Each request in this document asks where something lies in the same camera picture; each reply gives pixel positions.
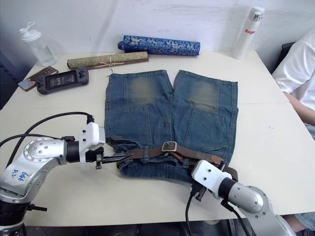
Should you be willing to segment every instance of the belt buckle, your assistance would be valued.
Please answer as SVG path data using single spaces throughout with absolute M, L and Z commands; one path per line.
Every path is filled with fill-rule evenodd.
M 177 142 L 165 142 L 162 145 L 162 151 L 176 151 L 177 150 Z

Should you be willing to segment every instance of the jeans pocket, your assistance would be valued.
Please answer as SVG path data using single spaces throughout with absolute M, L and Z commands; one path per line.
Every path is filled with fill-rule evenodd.
M 229 139 L 230 118 L 193 109 L 185 147 L 223 156 Z
M 150 115 L 147 106 L 129 107 L 110 111 L 110 135 L 130 138 L 152 148 Z

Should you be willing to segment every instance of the jeans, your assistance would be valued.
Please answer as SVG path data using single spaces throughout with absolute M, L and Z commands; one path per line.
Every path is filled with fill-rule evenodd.
M 315 126 L 305 126 L 315 141 Z M 295 214 L 295 217 L 301 222 L 302 225 L 315 231 L 315 212 Z
M 176 141 L 191 150 L 214 154 L 228 165 L 234 150 L 237 82 L 180 70 L 172 87 L 165 70 L 112 74 L 106 89 L 105 135 L 133 143 L 113 145 L 116 152 L 160 147 Z M 126 177 L 192 182 L 188 159 L 169 153 L 119 165 Z

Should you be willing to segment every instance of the white shirt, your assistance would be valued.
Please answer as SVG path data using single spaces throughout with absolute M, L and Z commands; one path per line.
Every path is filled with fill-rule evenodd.
M 272 76 L 283 92 L 315 111 L 315 30 L 293 44 Z

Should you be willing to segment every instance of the white wall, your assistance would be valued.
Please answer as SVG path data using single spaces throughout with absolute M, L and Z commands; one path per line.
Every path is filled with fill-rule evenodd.
M 118 52 L 124 34 L 201 42 L 230 50 L 251 6 L 266 9 L 252 49 L 269 69 L 283 43 L 315 27 L 314 0 L 0 0 L 0 48 L 18 68 L 34 56 L 21 42 L 28 21 L 54 53 Z

